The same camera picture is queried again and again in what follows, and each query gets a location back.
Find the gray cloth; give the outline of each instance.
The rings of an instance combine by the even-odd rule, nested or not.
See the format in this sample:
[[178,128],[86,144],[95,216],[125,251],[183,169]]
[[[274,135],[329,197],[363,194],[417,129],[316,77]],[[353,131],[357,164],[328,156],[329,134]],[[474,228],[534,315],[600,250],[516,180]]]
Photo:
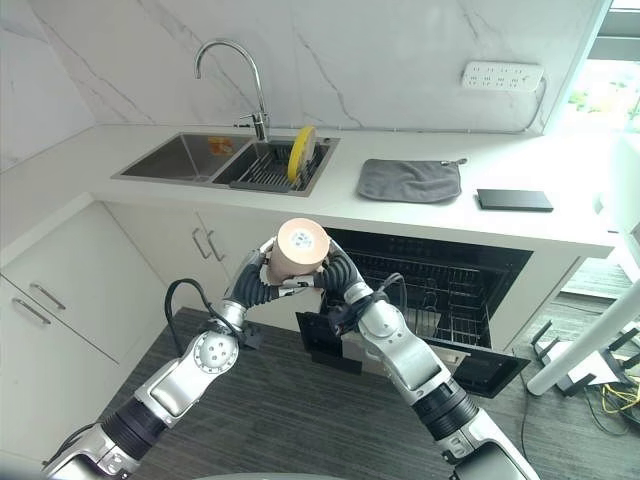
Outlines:
[[357,191],[372,200],[434,203],[460,195],[458,162],[377,160],[362,166]]

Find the window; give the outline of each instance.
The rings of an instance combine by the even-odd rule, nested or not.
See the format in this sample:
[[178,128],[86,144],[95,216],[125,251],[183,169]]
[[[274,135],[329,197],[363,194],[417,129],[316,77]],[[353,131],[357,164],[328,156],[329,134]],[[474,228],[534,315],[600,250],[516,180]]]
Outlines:
[[561,115],[563,129],[640,133],[640,0],[615,0]]

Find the electrical outlet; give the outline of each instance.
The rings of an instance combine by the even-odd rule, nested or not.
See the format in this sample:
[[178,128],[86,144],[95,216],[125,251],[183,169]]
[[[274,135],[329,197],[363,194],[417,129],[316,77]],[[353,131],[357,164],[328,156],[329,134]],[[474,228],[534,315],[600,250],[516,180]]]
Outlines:
[[533,92],[544,69],[528,63],[469,62],[462,75],[462,86],[476,90]]

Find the dish drying rack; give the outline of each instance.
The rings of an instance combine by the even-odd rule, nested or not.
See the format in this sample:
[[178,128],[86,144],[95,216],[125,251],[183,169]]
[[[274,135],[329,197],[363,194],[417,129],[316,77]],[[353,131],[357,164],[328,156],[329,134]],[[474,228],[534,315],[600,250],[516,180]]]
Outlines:
[[283,191],[304,190],[320,166],[322,154],[316,145],[313,150],[313,157],[304,165],[298,178],[292,184],[287,177],[291,149],[292,146],[287,145],[278,145],[267,149],[266,152],[260,155],[242,176],[237,179],[237,182],[256,186],[276,187]]
[[[358,252],[349,252],[349,256],[372,288],[393,272],[404,276],[406,320],[419,337],[491,346],[489,312],[480,270]],[[386,290],[396,305],[398,288]]]

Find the yellow plate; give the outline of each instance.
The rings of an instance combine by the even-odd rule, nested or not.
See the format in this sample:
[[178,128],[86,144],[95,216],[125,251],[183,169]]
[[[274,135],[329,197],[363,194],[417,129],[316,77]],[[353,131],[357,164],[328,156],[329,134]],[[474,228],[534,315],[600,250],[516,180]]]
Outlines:
[[295,183],[298,175],[313,157],[313,149],[316,143],[316,127],[308,126],[301,128],[293,142],[293,148],[289,155],[289,165],[287,167],[287,178],[291,183]]

